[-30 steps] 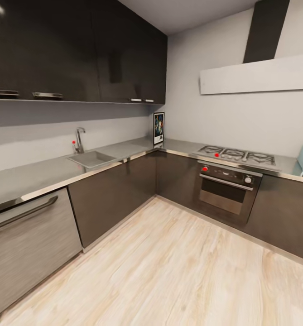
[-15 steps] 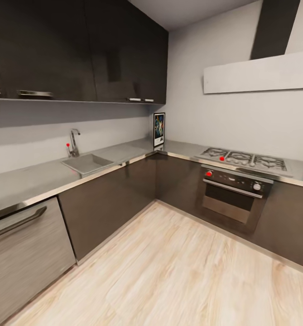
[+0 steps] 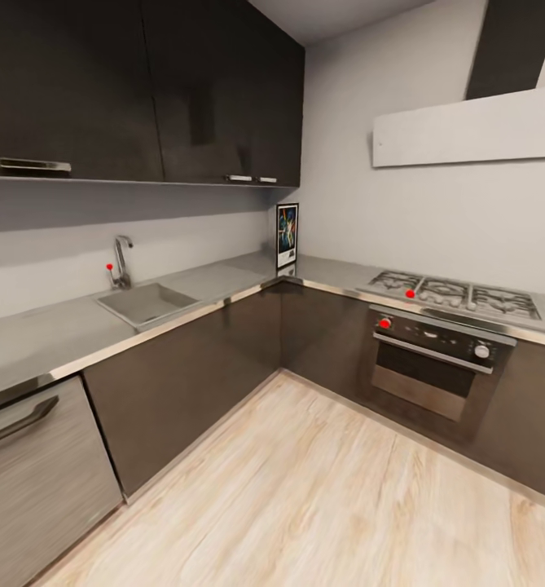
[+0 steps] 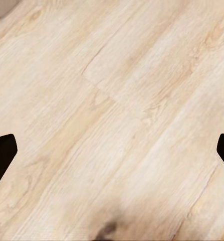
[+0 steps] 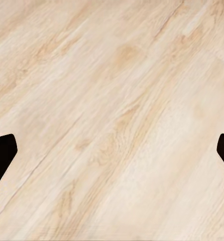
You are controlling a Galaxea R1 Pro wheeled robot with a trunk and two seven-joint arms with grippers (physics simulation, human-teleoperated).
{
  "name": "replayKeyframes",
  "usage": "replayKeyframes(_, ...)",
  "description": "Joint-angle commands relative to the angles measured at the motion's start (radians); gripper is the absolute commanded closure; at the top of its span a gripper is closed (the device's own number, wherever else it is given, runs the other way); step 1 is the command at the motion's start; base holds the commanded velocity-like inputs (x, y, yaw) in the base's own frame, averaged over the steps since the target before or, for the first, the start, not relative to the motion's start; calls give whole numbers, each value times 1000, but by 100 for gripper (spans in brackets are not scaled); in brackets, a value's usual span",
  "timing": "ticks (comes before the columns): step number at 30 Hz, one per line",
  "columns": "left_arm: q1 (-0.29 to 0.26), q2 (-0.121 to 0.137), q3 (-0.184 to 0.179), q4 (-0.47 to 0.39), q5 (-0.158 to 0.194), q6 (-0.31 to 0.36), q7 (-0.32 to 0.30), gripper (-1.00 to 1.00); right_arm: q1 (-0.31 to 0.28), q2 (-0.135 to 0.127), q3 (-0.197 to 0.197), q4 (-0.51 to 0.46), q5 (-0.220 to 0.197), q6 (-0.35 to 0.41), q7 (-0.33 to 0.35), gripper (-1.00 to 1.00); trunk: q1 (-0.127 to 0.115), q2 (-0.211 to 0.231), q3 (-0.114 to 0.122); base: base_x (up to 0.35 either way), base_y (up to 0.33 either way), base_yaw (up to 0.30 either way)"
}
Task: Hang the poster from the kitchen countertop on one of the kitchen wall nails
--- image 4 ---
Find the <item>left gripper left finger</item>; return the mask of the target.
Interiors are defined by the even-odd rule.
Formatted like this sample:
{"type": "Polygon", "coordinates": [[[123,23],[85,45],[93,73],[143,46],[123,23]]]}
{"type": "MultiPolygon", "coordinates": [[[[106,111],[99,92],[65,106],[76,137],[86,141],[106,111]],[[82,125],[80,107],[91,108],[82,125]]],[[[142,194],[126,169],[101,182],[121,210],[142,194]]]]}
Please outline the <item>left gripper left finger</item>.
{"type": "Polygon", "coordinates": [[[17,141],[13,134],[0,137],[0,180],[18,152],[17,141]]]}

